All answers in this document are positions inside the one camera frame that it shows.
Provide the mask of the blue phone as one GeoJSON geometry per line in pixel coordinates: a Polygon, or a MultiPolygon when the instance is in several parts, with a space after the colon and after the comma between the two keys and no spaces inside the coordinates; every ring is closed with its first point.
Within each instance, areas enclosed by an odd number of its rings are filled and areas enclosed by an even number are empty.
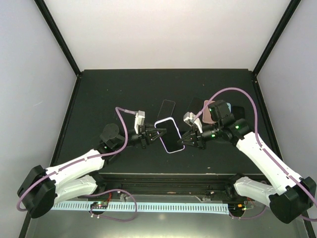
{"type": "Polygon", "coordinates": [[[204,111],[204,110],[205,110],[205,100],[198,97],[193,97],[193,99],[191,100],[185,112],[186,113],[190,112],[195,115],[198,115],[200,111],[204,111]]]}

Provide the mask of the left small circuit board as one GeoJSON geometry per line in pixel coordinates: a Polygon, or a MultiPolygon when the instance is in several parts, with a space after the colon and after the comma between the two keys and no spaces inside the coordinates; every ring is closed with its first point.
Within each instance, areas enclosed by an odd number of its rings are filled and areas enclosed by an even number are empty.
{"type": "Polygon", "coordinates": [[[107,201],[96,201],[90,205],[90,209],[106,209],[108,207],[107,201]]]}

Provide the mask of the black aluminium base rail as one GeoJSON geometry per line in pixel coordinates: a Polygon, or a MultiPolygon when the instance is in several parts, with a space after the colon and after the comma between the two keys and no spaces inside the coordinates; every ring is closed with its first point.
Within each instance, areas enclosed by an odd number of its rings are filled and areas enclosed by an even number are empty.
{"type": "Polygon", "coordinates": [[[123,189],[132,195],[193,195],[212,201],[238,203],[251,196],[241,196],[234,183],[243,174],[99,174],[93,194],[123,189]]]}

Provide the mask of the black phone case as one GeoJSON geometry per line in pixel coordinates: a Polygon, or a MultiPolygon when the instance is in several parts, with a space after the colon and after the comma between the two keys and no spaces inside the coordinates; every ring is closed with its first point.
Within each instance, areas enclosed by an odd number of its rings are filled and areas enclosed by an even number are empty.
{"type": "Polygon", "coordinates": [[[245,109],[241,106],[232,106],[232,114],[234,115],[235,120],[245,119],[245,109]]]}

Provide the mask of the pink phone case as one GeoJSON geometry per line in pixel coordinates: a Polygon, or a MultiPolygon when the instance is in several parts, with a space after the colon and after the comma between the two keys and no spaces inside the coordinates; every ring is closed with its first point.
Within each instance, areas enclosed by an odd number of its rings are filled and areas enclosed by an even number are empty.
{"type": "MultiPolygon", "coordinates": [[[[205,105],[209,105],[211,103],[213,103],[214,101],[211,101],[210,103],[208,103],[208,100],[205,100],[204,101],[204,106],[205,105]]],[[[206,124],[214,124],[214,121],[212,120],[211,118],[211,113],[210,113],[210,110],[208,107],[206,107],[203,111],[203,117],[202,117],[202,121],[203,123],[206,123],[206,124]]]]}

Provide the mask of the left black frame post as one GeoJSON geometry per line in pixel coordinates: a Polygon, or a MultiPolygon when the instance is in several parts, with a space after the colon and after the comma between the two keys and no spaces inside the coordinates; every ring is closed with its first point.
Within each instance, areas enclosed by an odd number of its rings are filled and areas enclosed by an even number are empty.
{"type": "Polygon", "coordinates": [[[82,72],[81,70],[79,69],[76,61],[75,61],[75,58],[73,57],[62,33],[60,32],[59,30],[59,27],[57,26],[47,4],[45,3],[44,0],[34,0],[37,8],[39,9],[41,15],[43,16],[46,24],[48,25],[50,31],[52,32],[54,38],[56,39],[60,49],[62,50],[64,56],[66,57],[69,65],[71,66],[74,74],[77,76],[77,77],[80,77],[82,72]]]}

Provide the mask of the light-blue phone case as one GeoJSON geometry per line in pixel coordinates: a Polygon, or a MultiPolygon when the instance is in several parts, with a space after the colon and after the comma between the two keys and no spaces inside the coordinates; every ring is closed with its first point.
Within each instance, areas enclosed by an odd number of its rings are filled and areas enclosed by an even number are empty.
{"type": "Polygon", "coordinates": [[[230,103],[226,103],[226,105],[228,106],[229,113],[231,114],[231,113],[232,113],[232,110],[231,110],[231,104],[230,104],[230,103]]]}

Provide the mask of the small circuit board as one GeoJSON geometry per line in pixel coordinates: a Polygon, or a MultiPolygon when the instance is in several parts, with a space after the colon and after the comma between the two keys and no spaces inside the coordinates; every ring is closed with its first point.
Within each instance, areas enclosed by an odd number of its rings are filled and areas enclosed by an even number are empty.
{"type": "Polygon", "coordinates": [[[252,204],[233,204],[228,206],[229,210],[233,211],[246,211],[254,208],[254,205],[252,204]]]}
{"type": "Polygon", "coordinates": [[[108,207],[107,201],[96,201],[90,205],[90,209],[106,209],[108,207]]]}

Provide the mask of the black frame post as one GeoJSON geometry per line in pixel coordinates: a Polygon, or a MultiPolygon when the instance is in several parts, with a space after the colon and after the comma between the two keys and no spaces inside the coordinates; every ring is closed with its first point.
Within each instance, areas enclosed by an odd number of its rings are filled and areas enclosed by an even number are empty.
{"type": "Polygon", "coordinates": [[[267,61],[268,57],[270,56],[272,50],[274,49],[276,43],[278,42],[279,38],[281,37],[282,33],[284,32],[286,26],[288,25],[290,19],[292,18],[293,14],[295,13],[297,7],[301,3],[301,0],[291,0],[284,11],[281,19],[279,20],[273,34],[271,35],[264,51],[262,52],[256,66],[254,67],[252,73],[254,76],[258,76],[260,71],[262,70],[265,62],[267,61]]]}
{"type": "Polygon", "coordinates": [[[79,69],[76,61],[75,61],[75,58],[73,57],[62,33],[60,32],[59,30],[59,27],[57,26],[47,4],[45,3],[44,0],[34,0],[37,8],[39,9],[41,15],[43,16],[46,24],[48,25],[50,31],[52,32],[54,38],[56,39],[60,49],[62,50],[64,56],[66,57],[69,65],[71,66],[74,74],[77,76],[77,77],[80,77],[82,72],[81,70],[79,69]]]}

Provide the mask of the right small circuit board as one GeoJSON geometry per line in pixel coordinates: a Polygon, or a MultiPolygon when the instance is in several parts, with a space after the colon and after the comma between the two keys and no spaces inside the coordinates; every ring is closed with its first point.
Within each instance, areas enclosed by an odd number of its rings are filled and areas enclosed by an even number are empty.
{"type": "Polygon", "coordinates": [[[252,204],[233,204],[228,206],[229,210],[233,211],[246,211],[254,208],[254,205],[252,204]]]}

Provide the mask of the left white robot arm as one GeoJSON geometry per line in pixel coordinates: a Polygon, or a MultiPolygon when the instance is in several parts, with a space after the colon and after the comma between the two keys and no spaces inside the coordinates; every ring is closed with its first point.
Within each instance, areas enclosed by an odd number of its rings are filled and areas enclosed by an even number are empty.
{"type": "Polygon", "coordinates": [[[146,124],[125,135],[118,125],[107,124],[100,143],[87,153],[58,166],[33,167],[18,189],[18,210],[27,211],[35,219],[48,213],[54,205],[78,196],[103,197],[106,185],[97,171],[112,163],[123,145],[141,144],[146,148],[166,132],[164,128],[146,124]]]}

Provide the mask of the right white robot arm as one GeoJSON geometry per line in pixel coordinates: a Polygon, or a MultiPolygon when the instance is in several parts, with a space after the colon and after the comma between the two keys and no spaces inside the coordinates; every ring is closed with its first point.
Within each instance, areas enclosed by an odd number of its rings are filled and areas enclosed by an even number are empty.
{"type": "Polygon", "coordinates": [[[225,187],[229,199],[242,196],[258,201],[269,207],[285,224],[313,206],[317,184],[311,177],[303,178],[289,168],[250,129],[245,119],[235,119],[225,101],[215,101],[208,108],[214,123],[202,125],[197,115],[187,112],[183,120],[191,129],[178,142],[205,149],[208,141],[223,138],[245,154],[269,181],[269,184],[264,184],[242,176],[225,187]]]}

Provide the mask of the right black frame post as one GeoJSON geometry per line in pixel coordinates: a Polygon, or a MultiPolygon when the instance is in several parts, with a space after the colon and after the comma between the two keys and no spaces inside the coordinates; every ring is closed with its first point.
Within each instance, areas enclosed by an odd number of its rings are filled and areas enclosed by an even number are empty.
{"type": "Polygon", "coordinates": [[[262,70],[265,62],[267,61],[268,57],[270,56],[272,50],[274,49],[276,43],[278,42],[279,38],[281,37],[282,33],[284,32],[286,26],[288,25],[290,19],[292,18],[293,14],[295,13],[297,7],[301,3],[301,0],[291,0],[284,11],[281,19],[279,20],[273,34],[271,35],[264,51],[262,52],[256,66],[254,67],[252,73],[254,76],[258,76],[260,71],[262,70]]]}

